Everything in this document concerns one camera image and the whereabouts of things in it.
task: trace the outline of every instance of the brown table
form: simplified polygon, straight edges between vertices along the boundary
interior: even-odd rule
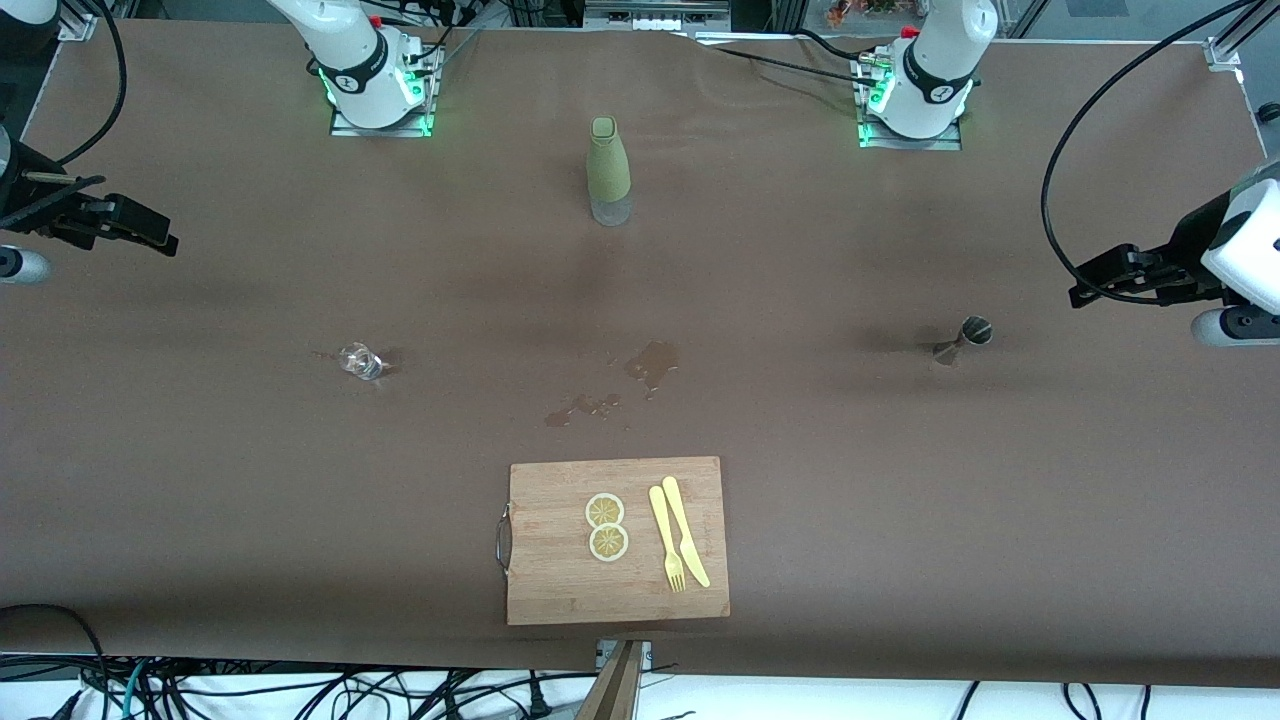
[[[856,146],[847,86],[662,33],[485,33],[436,137],[366,141],[325,135],[288,26],[122,29],[128,104],[73,168],[182,249],[17,238],[56,275],[0,302],[4,602],[122,655],[580,667],[630,632],[699,673],[1280,682],[1277,356],[1196,345],[1207,305],[1073,311],[1039,229],[1053,141],[1138,47],[996,45],[965,150],[904,154]],[[74,146],[114,73],[105,33],[65,47],[27,141]],[[1059,232],[1158,245],[1260,159],[1234,78],[1171,49],[1082,128]],[[933,364],[970,313],[996,341]],[[317,357],[356,340],[402,372]],[[579,393],[622,406],[544,424]],[[709,454],[731,618],[503,624],[511,462]],[[55,625],[5,644],[82,647]]]

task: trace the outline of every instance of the metal handle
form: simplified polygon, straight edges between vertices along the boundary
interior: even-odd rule
[[[503,544],[507,547],[507,560],[502,560]],[[498,550],[494,556],[498,559],[498,566],[502,568],[503,575],[511,574],[511,503],[508,502],[506,507],[502,509],[502,518],[498,518]]]

